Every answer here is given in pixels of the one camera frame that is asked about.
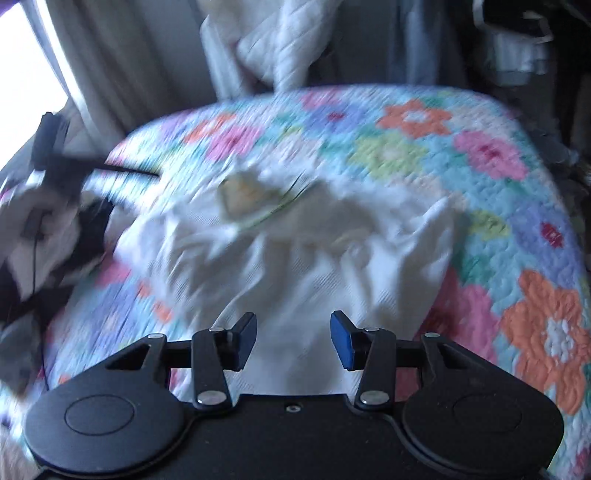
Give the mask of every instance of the white towel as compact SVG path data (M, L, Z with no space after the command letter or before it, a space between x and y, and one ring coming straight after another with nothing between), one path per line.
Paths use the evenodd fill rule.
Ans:
M276 177L275 185L291 181ZM452 254L447 199L405 187L315 181L288 208L251 229L228 223L216 190L164 213L142 215L115 255L149 279L187 321L187 337L258 318L245 369L226 378L237 393L354 394L361 373L343 370L329 320L410 339L433 304Z
M201 39L217 99L255 93L254 80L275 93L306 85L342 0L201 0Z

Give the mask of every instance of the curtain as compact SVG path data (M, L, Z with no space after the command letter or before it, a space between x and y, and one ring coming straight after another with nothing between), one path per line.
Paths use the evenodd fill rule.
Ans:
M37 0L62 78L104 153L132 130L183 108L129 0Z
M460 47L444 1L391 1L389 36L388 83L467 88Z

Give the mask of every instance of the sunlight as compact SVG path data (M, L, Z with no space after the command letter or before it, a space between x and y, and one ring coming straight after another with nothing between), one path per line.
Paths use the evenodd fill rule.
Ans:
M45 58L22 7L0 17L0 168L35 133L45 112L67 95Z

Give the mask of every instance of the green flower pattern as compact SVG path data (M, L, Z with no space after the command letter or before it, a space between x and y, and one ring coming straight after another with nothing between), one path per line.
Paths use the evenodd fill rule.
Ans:
M486 255L472 256L459 252L453 256L452 266L462 285L476 284L488 288L488 282L494 275L491 259Z
M445 108L445 101L441 97L421 97L421 101L427 108Z
M409 143L398 132L387 132L378 137L359 137L356 147L349 162L365 167L376 179L387 179L394 174L420 173L420 160L428 153L426 147Z
M502 236L508 236L509 226L499 216L485 210L472 212L472 225L470 233L480 235L484 241L493 240Z
M587 364L583 367L583 373L587 383L591 383L591 364ZM585 405L591 410L591 388L588 388L585 392Z

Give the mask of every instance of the bed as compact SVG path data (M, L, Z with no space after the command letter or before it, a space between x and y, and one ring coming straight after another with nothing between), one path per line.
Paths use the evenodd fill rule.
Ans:
M518 123L495 100L447 88L352 86L260 96L181 112L131 134L114 163L158 167L158 184L96 175L88 188L139 209L164 208L236 164L405 184L447 196L457 241L418 335L442 333L548 395L565 432L550 470L582 478L591 442L590 294L568 214ZM51 387L152 332L187 339L150 286L106 259L79 284L46 339ZM173 372L180 393L186 371ZM43 393L0 390L3 422Z

